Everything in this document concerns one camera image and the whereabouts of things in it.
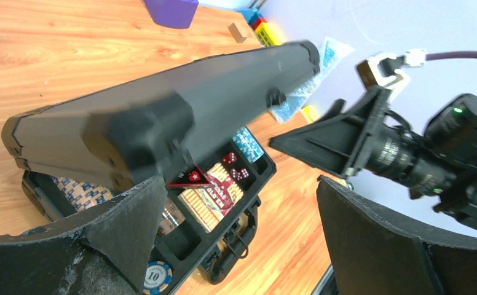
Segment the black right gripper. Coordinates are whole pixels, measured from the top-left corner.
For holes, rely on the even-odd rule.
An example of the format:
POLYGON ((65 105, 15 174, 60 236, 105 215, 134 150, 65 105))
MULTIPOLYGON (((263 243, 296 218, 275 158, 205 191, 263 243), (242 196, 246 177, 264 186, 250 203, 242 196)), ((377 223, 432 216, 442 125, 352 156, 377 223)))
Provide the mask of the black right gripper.
POLYGON ((338 100, 324 119, 271 138, 269 147, 334 176, 366 169, 407 187, 413 200, 437 196, 435 212, 477 230, 477 96, 452 100, 419 135, 388 110, 391 94, 373 86, 346 112, 338 100))

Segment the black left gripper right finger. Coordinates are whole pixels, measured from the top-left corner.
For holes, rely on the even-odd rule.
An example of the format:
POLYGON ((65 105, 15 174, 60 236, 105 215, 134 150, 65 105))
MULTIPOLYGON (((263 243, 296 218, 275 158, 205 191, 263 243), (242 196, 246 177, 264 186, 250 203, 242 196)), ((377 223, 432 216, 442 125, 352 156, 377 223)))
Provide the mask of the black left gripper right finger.
POLYGON ((477 238, 420 222, 325 176, 317 203, 341 294, 477 294, 477 238))

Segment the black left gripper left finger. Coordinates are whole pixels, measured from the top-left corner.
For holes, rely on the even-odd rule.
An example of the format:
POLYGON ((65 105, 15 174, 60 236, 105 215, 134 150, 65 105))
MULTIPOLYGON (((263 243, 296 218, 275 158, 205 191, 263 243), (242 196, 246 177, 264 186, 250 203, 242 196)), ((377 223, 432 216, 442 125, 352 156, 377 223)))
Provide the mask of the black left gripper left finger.
POLYGON ((0 236, 0 294, 139 294, 167 190, 154 176, 115 199, 0 236))

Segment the blue white 10 chip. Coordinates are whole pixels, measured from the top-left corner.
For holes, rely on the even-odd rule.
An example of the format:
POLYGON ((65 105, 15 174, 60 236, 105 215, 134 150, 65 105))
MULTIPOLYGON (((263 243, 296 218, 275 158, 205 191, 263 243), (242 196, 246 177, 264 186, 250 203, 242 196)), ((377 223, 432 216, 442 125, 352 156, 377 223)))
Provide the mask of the blue white 10 chip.
POLYGON ((169 264, 163 261, 151 261, 146 269, 143 293, 160 294, 171 283, 173 271, 169 264))

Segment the brown purple chip stack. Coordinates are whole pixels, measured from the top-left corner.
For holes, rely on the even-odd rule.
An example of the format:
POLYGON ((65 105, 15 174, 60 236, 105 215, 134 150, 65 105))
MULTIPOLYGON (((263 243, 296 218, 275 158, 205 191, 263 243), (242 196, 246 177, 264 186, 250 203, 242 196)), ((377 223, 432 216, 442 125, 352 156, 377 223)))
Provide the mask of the brown purple chip stack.
POLYGON ((157 234, 161 237, 172 233, 177 227, 179 227, 184 221, 185 216, 176 204, 170 199, 166 198, 162 217, 159 222, 159 228, 157 234))

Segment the red black triangle sign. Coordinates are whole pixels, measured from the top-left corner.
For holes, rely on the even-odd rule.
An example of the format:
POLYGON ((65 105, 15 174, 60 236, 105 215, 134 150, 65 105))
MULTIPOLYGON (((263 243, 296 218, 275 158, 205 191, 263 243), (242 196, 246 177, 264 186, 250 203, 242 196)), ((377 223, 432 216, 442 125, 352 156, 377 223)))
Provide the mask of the red black triangle sign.
POLYGON ((213 183, 206 173, 198 166, 185 167, 174 177, 167 187, 170 189, 198 189, 211 187, 213 183))

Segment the black poker set case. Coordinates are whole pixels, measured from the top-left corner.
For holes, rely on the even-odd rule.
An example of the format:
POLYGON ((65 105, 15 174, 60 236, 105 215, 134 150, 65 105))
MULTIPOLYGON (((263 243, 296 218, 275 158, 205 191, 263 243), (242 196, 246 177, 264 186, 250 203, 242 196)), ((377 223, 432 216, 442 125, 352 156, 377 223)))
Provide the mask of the black poker set case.
POLYGON ((28 112, 1 138, 29 172, 99 184, 116 197, 167 183, 319 73, 310 41, 215 55, 28 112))

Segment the light blue chip stack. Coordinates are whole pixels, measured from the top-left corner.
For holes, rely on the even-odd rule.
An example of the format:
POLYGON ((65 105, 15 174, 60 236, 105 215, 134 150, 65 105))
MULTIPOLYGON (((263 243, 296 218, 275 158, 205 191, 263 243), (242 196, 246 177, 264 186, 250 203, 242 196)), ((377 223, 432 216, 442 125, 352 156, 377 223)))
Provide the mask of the light blue chip stack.
POLYGON ((264 150, 246 127, 240 128, 232 137, 249 163, 254 163, 264 155, 264 150))

